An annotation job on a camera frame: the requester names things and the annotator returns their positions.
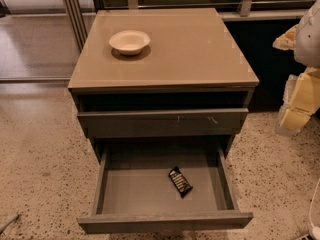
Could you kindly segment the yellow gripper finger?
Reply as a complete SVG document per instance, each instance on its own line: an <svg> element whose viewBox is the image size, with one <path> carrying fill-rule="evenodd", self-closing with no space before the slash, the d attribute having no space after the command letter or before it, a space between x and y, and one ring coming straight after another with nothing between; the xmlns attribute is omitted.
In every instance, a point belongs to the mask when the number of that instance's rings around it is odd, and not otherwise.
<svg viewBox="0 0 320 240"><path fill-rule="evenodd" d="M279 50L293 50L295 48L295 37L298 25L288 29L280 37L276 38L272 46Z"/></svg>
<svg viewBox="0 0 320 240"><path fill-rule="evenodd" d="M279 112L279 127L300 131L320 108L320 69L307 67L299 76L290 75Z"/></svg>

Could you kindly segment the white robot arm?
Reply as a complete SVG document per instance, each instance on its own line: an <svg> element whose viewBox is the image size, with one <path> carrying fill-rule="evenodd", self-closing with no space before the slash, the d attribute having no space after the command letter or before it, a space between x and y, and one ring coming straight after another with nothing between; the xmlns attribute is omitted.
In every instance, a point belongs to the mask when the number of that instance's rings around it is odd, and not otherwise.
<svg viewBox="0 0 320 240"><path fill-rule="evenodd" d="M299 76L289 76L278 114L276 132L292 136L299 133L320 108L320 0L298 24L276 38L273 47L292 50L294 59L306 67Z"/></svg>

